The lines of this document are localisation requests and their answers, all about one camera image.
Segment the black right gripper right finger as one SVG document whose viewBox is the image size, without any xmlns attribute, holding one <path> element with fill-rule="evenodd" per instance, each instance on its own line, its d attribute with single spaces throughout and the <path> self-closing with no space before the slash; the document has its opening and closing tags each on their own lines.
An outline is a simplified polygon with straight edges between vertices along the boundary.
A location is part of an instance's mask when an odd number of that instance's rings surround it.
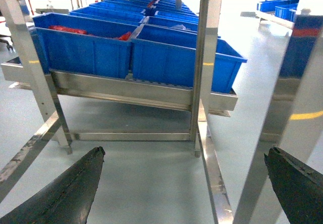
<svg viewBox="0 0 323 224">
<path fill-rule="evenodd" d="M 264 156 L 268 176 L 290 223 L 322 223 L 322 174 L 284 150 Z"/>
</svg>

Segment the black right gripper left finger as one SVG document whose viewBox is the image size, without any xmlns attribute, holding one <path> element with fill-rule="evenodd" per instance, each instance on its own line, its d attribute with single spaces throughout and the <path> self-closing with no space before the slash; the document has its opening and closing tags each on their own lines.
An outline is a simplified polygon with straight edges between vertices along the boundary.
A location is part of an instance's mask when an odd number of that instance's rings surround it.
<svg viewBox="0 0 323 224">
<path fill-rule="evenodd" d="M 87 223 L 104 155 L 103 147 L 93 148 L 51 183 L 1 217 L 1 223 Z"/>
</svg>

